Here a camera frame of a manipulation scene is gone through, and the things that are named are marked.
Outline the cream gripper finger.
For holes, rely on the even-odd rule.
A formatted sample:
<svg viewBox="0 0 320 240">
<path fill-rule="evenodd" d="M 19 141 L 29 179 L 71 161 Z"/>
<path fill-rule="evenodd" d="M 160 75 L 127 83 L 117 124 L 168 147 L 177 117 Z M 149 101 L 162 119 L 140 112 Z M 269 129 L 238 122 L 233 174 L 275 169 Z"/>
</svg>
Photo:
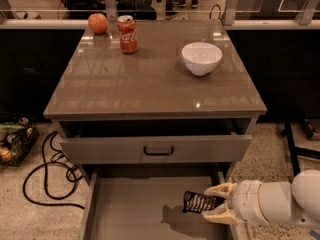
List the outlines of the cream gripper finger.
<svg viewBox="0 0 320 240">
<path fill-rule="evenodd" d="M 239 218 L 235 214 L 234 210 L 228 206 L 227 203 L 223 203 L 213 210 L 203 211 L 201 213 L 204 219 L 211 223 L 236 225 L 239 223 Z"/>
<path fill-rule="evenodd" d="M 229 200 L 236 186 L 237 186 L 236 183 L 230 183 L 230 182 L 222 183 L 222 184 L 207 188 L 204 191 L 204 194 L 206 196 L 220 197 L 220 198 Z"/>
</svg>

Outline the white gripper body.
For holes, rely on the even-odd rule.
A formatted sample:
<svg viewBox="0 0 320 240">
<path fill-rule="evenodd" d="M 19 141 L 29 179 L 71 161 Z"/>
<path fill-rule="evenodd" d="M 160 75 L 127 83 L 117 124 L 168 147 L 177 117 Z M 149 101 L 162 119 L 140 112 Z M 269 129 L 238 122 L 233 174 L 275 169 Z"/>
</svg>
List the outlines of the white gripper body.
<svg viewBox="0 0 320 240">
<path fill-rule="evenodd" d="M 259 204 L 258 180 L 244 180 L 238 183 L 232 193 L 232 207 L 235 214 L 250 225 L 267 225 Z"/>
</svg>

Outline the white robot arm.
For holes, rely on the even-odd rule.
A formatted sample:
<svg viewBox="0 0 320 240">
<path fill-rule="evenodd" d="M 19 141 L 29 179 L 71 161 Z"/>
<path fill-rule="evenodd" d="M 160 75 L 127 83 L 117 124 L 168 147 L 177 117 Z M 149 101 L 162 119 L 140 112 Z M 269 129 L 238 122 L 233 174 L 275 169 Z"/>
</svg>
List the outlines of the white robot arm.
<svg viewBox="0 0 320 240">
<path fill-rule="evenodd" d="M 302 228 L 320 228 L 319 170 L 302 171 L 292 182 L 244 180 L 223 183 L 206 189 L 204 195 L 224 199 L 213 210 L 202 212 L 202 216 L 212 223 L 287 223 Z"/>
</svg>

